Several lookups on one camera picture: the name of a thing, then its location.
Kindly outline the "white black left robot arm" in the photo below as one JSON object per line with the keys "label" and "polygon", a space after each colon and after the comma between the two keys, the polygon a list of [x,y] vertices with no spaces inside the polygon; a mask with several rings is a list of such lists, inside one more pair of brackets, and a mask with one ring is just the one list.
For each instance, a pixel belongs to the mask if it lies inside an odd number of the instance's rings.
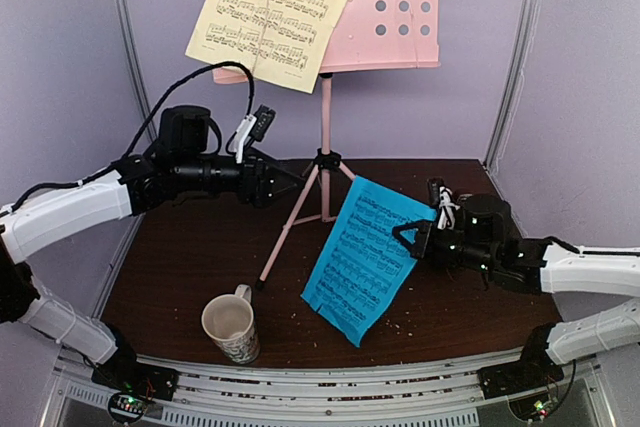
{"label": "white black left robot arm", "polygon": [[1,209],[1,320],[21,322],[81,353],[123,391],[137,389],[144,371],[133,348],[112,326],[78,313],[37,282],[27,263],[43,248],[91,227],[146,213],[188,192],[231,192],[264,207],[302,187],[280,161],[254,149],[275,118],[261,106],[246,116],[229,155],[207,149],[219,135],[209,109],[181,105],[162,112],[158,138],[141,155],[127,154],[94,180],[44,193]]}

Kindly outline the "yellow sheet music page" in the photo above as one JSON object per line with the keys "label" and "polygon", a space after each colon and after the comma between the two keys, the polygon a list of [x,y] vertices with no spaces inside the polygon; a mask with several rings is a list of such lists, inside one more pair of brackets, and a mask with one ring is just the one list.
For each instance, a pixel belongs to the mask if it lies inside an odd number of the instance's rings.
{"label": "yellow sheet music page", "polygon": [[254,78],[312,93],[348,0],[205,0],[188,57],[246,67]]}

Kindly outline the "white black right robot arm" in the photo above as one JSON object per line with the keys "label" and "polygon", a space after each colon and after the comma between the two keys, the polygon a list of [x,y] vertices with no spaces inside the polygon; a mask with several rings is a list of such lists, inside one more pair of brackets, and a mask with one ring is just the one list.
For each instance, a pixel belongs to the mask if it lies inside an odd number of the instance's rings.
{"label": "white black right robot arm", "polygon": [[626,302],[571,322],[550,323],[529,336],[513,366],[519,387],[535,387],[551,371],[582,357],[638,342],[639,250],[574,246],[554,236],[509,232],[511,207],[489,194],[461,202],[441,194],[435,220],[393,228],[414,259],[439,256],[477,271],[484,282],[524,294],[590,292],[622,295]]}

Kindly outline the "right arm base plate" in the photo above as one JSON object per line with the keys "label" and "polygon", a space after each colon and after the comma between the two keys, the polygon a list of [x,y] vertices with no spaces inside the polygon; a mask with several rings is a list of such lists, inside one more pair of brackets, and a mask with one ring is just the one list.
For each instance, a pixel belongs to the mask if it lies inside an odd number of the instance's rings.
{"label": "right arm base plate", "polygon": [[477,375],[485,399],[518,394],[564,379],[560,366],[525,361],[483,367]]}

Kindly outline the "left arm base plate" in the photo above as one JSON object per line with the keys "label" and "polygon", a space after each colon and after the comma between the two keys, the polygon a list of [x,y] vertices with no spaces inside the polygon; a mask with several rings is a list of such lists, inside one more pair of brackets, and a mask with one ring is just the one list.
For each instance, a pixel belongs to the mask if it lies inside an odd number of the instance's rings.
{"label": "left arm base plate", "polygon": [[109,377],[107,373],[93,370],[91,381],[136,397],[148,400],[173,399],[179,373],[175,369],[157,367],[148,364],[137,365],[132,374],[124,380]]}

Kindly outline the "blue sheet music page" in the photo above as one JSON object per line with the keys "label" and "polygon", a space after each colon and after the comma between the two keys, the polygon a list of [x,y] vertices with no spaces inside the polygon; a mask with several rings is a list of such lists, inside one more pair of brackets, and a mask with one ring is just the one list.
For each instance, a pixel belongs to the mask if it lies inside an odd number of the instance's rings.
{"label": "blue sheet music page", "polygon": [[416,265],[392,229],[436,210],[363,177],[352,182],[301,298],[355,347]]}

